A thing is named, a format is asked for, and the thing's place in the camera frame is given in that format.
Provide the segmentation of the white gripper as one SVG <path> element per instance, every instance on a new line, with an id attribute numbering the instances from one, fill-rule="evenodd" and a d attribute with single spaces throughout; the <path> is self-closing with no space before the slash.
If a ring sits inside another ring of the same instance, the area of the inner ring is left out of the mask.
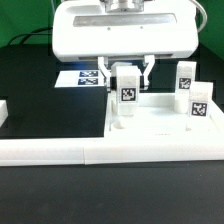
<path id="1" fill-rule="evenodd" d="M 197 49 L 196 8 L 189 1 L 146 1 L 142 12 L 108 12 L 100 1 L 65 1 L 55 12 L 52 48 L 62 62 L 97 58 L 110 90 L 107 57 L 143 57 L 143 89 L 155 57 L 187 58 Z"/>

